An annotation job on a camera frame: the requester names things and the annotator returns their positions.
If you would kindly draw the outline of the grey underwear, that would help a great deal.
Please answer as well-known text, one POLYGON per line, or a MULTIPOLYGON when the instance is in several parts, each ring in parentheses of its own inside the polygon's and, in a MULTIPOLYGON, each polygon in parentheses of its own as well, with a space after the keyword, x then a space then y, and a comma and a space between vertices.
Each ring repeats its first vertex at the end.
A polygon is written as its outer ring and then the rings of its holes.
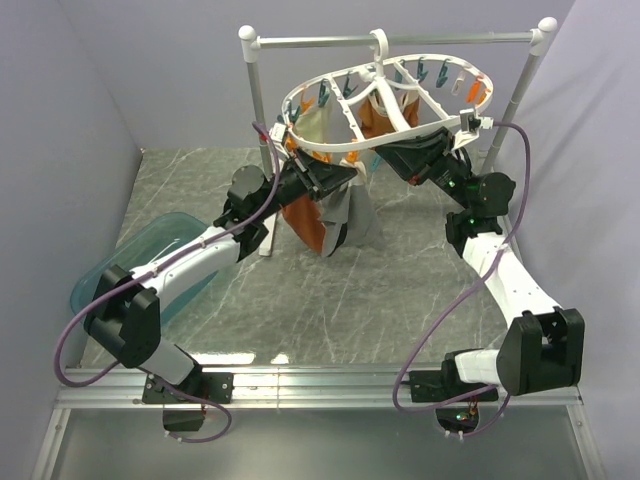
POLYGON ((365 165, 346 158, 339 165, 354 169, 356 175, 322 201, 320 222, 325 234, 321 256, 330 257, 340 247, 383 249, 386 242, 368 193, 365 165))

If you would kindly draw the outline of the teal clip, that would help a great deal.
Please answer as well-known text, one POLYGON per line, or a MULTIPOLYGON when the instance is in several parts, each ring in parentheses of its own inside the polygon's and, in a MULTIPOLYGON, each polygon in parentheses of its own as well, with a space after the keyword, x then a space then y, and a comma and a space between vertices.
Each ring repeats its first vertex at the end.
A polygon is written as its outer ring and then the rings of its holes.
POLYGON ((371 162, 371 171, 374 172, 379 167, 381 162, 382 158, 377 153, 375 153, 371 162))

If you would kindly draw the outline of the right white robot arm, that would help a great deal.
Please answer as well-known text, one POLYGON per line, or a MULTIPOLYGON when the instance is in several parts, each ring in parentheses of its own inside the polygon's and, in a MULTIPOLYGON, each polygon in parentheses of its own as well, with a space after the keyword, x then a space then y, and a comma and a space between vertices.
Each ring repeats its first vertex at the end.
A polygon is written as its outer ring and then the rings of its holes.
POLYGON ((479 279, 437 318, 401 367, 392 387, 400 408, 399 390, 411 363, 444 319, 467 298, 485 287, 499 306, 507 334, 499 349, 458 352, 447 361, 441 403, 465 400, 501 387, 511 396, 575 386, 581 379, 585 321, 577 309, 564 309, 529 274, 511 248, 524 217, 531 179, 531 146, 522 127, 501 121, 518 132, 525 149, 525 176, 520 210, 508 235, 478 232, 465 241, 462 258, 479 279))

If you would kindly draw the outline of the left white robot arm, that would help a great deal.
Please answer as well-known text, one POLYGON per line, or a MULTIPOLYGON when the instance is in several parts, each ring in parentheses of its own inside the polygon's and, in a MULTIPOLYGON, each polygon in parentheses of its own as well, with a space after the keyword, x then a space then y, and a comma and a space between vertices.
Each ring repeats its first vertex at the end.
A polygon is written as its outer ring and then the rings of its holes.
POLYGON ((269 232, 267 218, 302 198, 323 199, 357 174, 347 161, 323 163, 300 149, 272 178, 256 165, 238 169, 222 215, 200 236, 154 262, 131 270, 114 265, 102 274, 85 331, 124 367, 162 379, 176 400, 204 397, 199 363, 162 336, 164 310, 194 285, 256 251, 269 232))

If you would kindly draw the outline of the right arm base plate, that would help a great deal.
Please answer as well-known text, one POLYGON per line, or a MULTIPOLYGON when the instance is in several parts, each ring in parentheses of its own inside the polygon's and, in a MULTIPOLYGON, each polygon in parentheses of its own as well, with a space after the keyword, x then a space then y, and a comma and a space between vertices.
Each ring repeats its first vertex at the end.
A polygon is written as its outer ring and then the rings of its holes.
POLYGON ((458 402, 467 399, 493 402, 499 398, 494 387, 483 383, 465 383, 456 373, 443 370, 411 370, 395 390, 408 390, 413 403, 441 403, 449 399, 458 402))

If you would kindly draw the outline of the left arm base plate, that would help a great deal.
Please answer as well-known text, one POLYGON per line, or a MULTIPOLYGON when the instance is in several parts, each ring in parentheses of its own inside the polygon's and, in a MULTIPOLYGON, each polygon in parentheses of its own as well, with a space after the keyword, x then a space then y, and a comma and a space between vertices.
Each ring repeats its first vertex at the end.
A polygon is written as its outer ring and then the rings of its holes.
MULTIPOLYGON (((187 395, 213 401, 218 404, 230 404, 234 388, 234 374, 231 372, 203 372, 195 386, 184 385, 187 395)), ((188 399, 171 393, 157 377, 148 375, 142 393, 143 404, 187 403, 188 399)))

